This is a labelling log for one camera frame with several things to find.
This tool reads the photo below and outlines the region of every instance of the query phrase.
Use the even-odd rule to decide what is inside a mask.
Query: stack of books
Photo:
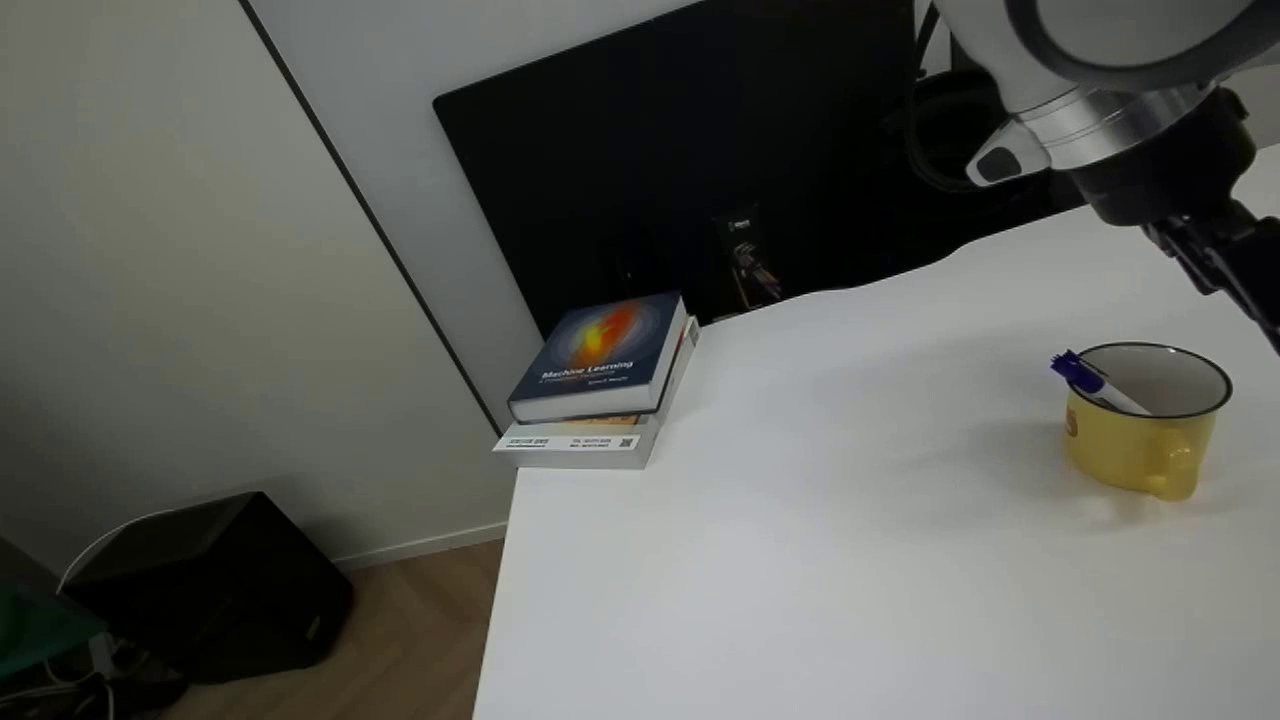
[[[496,456],[522,466],[645,466],[695,348],[682,297],[568,312],[511,390]]]

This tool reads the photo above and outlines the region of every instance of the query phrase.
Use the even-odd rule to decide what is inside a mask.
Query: floor
[[[191,686],[167,720],[472,720],[499,543],[357,573],[341,646],[303,670]]]

